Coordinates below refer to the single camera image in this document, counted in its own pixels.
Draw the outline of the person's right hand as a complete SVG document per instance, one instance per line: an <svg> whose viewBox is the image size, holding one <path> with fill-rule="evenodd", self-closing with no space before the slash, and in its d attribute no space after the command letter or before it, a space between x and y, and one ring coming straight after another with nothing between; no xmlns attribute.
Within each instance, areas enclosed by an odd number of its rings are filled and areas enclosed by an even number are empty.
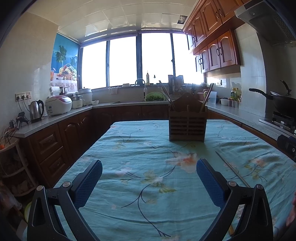
<svg viewBox="0 0 296 241"><path fill-rule="evenodd" d="M292 222L295 220L295 217L296 217L296 192L294 193L294 197L293 197L293 200L292 200L292 209L289 213L289 216L287 217L286 219L286 227L289 227Z"/></svg>

